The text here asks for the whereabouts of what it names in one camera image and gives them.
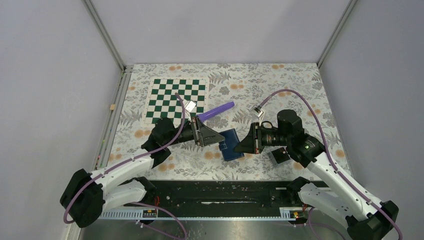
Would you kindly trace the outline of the black credit card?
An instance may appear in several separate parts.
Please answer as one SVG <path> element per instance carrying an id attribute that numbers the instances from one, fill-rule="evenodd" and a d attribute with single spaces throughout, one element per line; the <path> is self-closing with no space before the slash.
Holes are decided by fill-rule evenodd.
<path id="1" fill-rule="evenodd" d="M 275 165 L 283 164 L 291 159 L 285 147 L 272 150 L 269 157 Z"/>

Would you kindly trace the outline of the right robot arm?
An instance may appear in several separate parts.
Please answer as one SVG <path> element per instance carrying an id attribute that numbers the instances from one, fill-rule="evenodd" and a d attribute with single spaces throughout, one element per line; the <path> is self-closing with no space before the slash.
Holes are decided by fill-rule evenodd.
<path id="1" fill-rule="evenodd" d="M 399 208 L 391 200 L 382 202 L 343 168 L 330 160 L 325 146 L 305 133 L 294 110 L 277 114 L 277 127 L 253 122 L 247 136 L 234 151 L 260 154 L 264 147 L 286 147 L 287 156 L 318 176 L 334 193 L 323 192 L 311 181 L 298 177 L 287 187 L 287 201 L 293 206 L 312 206 L 339 222 L 353 240 L 381 240 L 393 229 Z"/>

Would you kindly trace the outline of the floral tablecloth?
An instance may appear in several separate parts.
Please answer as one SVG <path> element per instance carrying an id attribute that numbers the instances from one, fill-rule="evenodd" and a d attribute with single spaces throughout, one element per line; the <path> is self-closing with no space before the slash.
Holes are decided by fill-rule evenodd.
<path id="1" fill-rule="evenodd" d="M 243 139 L 250 124 L 257 121 L 252 108 L 266 100 L 264 119 L 277 123 L 277 113 L 292 109 L 301 117 L 305 131 L 325 139 L 332 156 L 347 172 L 350 165 L 344 152 L 320 71 L 315 63 L 172 63 L 136 64 L 126 85 L 124 102 L 113 144 L 99 161 L 110 166 L 140 154 L 152 127 L 141 123 L 153 79 L 205 79 L 209 81 L 207 110 L 228 102 L 235 106 L 206 121 L 217 132 L 235 129 Z M 199 147 L 189 141 L 170 148 L 170 156 L 145 173 L 149 180 L 239 180 L 277 181 L 317 177 L 299 163 L 289 160 L 275 165 L 270 148 L 224 161 L 217 144 Z"/>

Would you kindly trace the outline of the green white chessboard mat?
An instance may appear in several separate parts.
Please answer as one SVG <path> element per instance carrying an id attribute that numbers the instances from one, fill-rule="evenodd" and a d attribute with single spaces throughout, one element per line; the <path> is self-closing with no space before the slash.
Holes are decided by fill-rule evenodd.
<path id="1" fill-rule="evenodd" d="M 195 103 L 191 116 L 205 113 L 209 88 L 210 81 L 206 79 L 154 78 L 148 88 L 141 124 L 151 127 L 160 118 L 169 118 L 178 126 L 181 123 L 182 107 L 175 93 L 183 100 Z"/>

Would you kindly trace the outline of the purple cylindrical tube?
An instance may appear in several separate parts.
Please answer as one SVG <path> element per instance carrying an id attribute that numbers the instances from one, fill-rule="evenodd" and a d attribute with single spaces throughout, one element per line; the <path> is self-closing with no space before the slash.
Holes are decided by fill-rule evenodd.
<path id="1" fill-rule="evenodd" d="M 205 113 L 198 114 L 197 117 L 199 117 L 199 119 L 202 122 L 204 122 L 208 119 L 211 119 L 211 118 L 233 108 L 234 106 L 235 106 L 235 103 L 233 101 L 227 102 L 227 103 L 220 105 L 218 107 L 215 107 L 215 108 L 213 108 L 213 109 L 211 109 L 211 110 L 209 110 Z"/>

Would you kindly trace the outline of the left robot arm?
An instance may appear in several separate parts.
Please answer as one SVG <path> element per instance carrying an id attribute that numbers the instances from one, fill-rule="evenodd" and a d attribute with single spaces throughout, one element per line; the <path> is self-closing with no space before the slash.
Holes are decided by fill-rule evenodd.
<path id="1" fill-rule="evenodd" d="M 141 154 L 91 172 L 82 168 L 72 175 L 59 200 L 65 209 L 64 222 L 85 228 L 110 209 L 133 202 L 152 204 L 153 186 L 136 177 L 162 164 L 171 154 L 170 145 L 194 141 L 197 146 L 206 147 L 224 140 L 197 116 L 182 120 L 178 128 L 171 119 L 160 118 L 141 145 Z"/>

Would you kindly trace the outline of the blue leather card holder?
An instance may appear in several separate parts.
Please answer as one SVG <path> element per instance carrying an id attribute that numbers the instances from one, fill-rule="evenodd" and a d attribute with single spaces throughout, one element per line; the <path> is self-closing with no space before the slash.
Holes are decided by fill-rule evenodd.
<path id="1" fill-rule="evenodd" d="M 224 161 L 229 162 L 245 156 L 242 152 L 234 151 L 235 146 L 240 142 L 234 128 L 222 131 L 219 134 L 224 137 L 224 140 L 218 143 Z"/>

